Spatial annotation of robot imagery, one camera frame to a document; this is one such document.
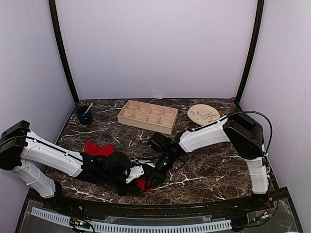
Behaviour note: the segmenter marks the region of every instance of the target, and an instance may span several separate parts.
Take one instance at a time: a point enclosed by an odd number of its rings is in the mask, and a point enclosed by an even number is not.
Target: black pole
[[[64,47],[62,35],[60,32],[55,0],[49,0],[49,5],[50,5],[51,18],[52,18],[52,23],[53,23],[53,28],[54,28],[54,34],[55,34],[55,38],[56,38],[56,42],[57,42],[57,46],[58,46],[58,52],[59,52],[60,59],[61,59],[62,64],[63,64],[65,76],[67,78],[67,82],[68,82],[73,100],[77,104],[79,102],[79,97],[78,97],[77,90],[76,90],[74,83],[73,83],[73,79],[72,79],[72,75],[71,75],[71,72],[69,69],[67,56],[65,53],[65,47]]]
[[[257,40],[258,40],[258,35],[259,35],[259,30],[260,30],[263,5],[264,5],[264,0],[258,0],[256,16],[255,16],[255,23],[254,23],[254,28],[253,28],[253,34],[252,34],[252,39],[251,39],[251,43],[250,43],[249,50],[248,50],[248,55],[247,55],[247,59],[246,59],[245,67],[244,67],[244,72],[243,72],[242,79],[240,82],[240,86],[239,86],[239,89],[237,92],[237,96],[234,98],[234,102],[236,105],[239,105],[239,103],[241,101],[243,91],[245,89],[247,78],[249,75],[249,71],[250,71],[251,66],[252,66],[252,62],[253,62],[253,58],[254,58],[254,54],[255,54],[255,49],[256,49],[256,44],[257,44]]]

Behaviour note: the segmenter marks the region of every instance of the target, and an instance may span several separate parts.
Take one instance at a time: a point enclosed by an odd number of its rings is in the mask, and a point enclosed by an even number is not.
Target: blue cup
[[[83,105],[82,107],[78,108],[76,112],[80,123],[83,125],[88,125],[93,121],[91,110],[89,110],[86,114],[84,114],[87,109],[88,106]]]

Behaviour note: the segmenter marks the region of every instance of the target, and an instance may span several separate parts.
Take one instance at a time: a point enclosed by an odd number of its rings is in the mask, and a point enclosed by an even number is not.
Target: white wall
[[[0,132],[24,119],[55,142],[74,107],[48,1],[0,1]],[[1,232],[15,231],[28,188],[0,170]]]
[[[311,1],[266,1],[242,108],[271,120],[270,162],[311,232]]]
[[[81,99],[231,98],[257,0],[58,0]]]

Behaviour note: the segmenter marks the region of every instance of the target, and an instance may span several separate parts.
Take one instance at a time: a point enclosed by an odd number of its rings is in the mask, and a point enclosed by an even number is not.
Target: wooden box
[[[118,122],[138,128],[172,134],[178,109],[129,100],[118,114]]]

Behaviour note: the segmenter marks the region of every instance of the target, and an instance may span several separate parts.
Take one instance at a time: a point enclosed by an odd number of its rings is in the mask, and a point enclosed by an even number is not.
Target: plate
[[[220,118],[219,112],[206,104],[196,104],[192,106],[188,110],[187,115],[190,120],[201,126],[213,123]]]

